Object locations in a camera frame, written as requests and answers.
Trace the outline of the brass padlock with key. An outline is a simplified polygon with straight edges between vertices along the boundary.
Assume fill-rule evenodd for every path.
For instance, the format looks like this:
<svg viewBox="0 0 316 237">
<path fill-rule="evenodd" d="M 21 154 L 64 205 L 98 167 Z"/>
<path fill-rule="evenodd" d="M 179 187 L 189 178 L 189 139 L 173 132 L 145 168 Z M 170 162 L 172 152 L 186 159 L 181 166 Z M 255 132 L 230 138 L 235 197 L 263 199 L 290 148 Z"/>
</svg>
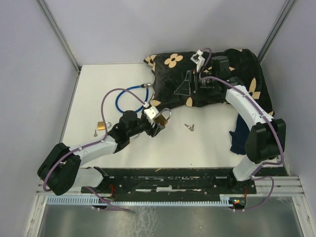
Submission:
<svg viewBox="0 0 316 237">
<path fill-rule="evenodd" d="M 161 126 L 166 126 L 171 116 L 172 111 L 169 108 L 162 109 L 159 112 L 159 114 L 154 118 L 154 122 L 160 124 Z"/>
</svg>

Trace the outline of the silver cable lock keys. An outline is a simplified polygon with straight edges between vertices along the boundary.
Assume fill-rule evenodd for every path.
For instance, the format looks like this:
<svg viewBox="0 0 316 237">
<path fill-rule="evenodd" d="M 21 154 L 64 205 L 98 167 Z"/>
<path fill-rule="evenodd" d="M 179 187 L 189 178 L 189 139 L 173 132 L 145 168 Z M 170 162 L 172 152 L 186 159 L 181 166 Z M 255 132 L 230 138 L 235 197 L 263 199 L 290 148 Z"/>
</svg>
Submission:
<svg viewBox="0 0 316 237">
<path fill-rule="evenodd" d="M 195 129 L 195 125 L 194 125 L 194 124 L 192 124 L 192 125 L 184 124 L 184 126 L 185 126 L 189 131 L 194 131 L 194 129 Z"/>
</svg>

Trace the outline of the small brass padlock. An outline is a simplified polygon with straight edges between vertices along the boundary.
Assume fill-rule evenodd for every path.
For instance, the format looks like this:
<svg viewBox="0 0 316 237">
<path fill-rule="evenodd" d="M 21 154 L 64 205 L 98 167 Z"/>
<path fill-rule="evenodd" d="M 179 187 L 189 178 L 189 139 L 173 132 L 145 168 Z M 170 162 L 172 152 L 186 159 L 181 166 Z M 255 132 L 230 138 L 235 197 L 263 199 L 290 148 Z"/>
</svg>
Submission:
<svg viewBox="0 0 316 237">
<path fill-rule="evenodd" d="M 112 123 L 109 121 L 103 122 L 103 121 L 99 121 L 97 122 L 97 130 L 105 130 L 105 127 L 107 129 L 110 129 L 112 127 Z"/>
</svg>

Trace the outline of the large brass padlock with keys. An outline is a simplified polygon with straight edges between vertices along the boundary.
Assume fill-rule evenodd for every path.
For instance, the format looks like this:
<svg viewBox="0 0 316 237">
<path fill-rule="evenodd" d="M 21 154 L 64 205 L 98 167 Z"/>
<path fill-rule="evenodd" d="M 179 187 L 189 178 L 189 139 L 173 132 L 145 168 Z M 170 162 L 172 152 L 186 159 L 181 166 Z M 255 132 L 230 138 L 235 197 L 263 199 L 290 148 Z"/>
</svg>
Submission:
<svg viewBox="0 0 316 237">
<path fill-rule="evenodd" d="M 137 136 L 134 136 L 134 137 L 130 138 L 130 142 L 136 140 L 136 139 L 139 137 L 139 135 L 140 135 L 140 134 L 138 134 Z"/>
</svg>

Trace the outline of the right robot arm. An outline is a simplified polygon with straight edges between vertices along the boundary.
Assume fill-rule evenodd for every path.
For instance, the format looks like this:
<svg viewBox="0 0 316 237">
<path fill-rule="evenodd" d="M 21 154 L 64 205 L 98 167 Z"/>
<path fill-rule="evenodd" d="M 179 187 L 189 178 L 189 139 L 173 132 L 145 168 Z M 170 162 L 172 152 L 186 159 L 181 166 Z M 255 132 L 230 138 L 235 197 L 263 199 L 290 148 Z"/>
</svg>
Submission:
<svg viewBox="0 0 316 237">
<path fill-rule="evenodd" d="M 187 71 L 184 81 L 174 91 L 176 95 L 189 96 L 207 90 L 231 104 L 243 118 L 249 129 L 245 143 L 245 156 L 233 169 L 227 189 L 238 193 L 244 188 L 244 181 L 252 179 L 263 165 L 273 165 L 272 160 L 280 157 L 277 165 L 284 162 L 286 124 L 282 119 L 274 119 L 252 98 L 238 77 L 231 74 L 226 56 L 212 58 L 212 75 L 202 77 L 205 66 L 203 52 L 195 53 L 191 60 L 196 69 Z"/>
</svg>

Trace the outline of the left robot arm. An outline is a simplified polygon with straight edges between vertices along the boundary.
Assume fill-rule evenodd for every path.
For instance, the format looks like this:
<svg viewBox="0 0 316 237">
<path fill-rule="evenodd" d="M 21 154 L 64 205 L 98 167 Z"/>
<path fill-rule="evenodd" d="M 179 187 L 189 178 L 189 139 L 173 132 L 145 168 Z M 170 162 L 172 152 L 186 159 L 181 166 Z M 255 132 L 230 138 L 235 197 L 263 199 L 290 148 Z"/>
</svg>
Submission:
<svg viewBox="0 0 316 237">
<path fill-rule="evenodd" d="M 115 154 L 130 144 L 130 138 L 146 132 L 155 137 L 163 130 L 168 120 L 152 109 L 145 110 L 141 117 L 136 112 L 126 111 L 105 138 L 72 149 L 64 143 L 56 144 L 38 169 L 43 180 L 43 189 L 60 196 L 75 187 L 91 187 L 103 193 L 109 188 L 107 174 L 98 167 L 83 165 L 105 155 Z"/>
</svg>

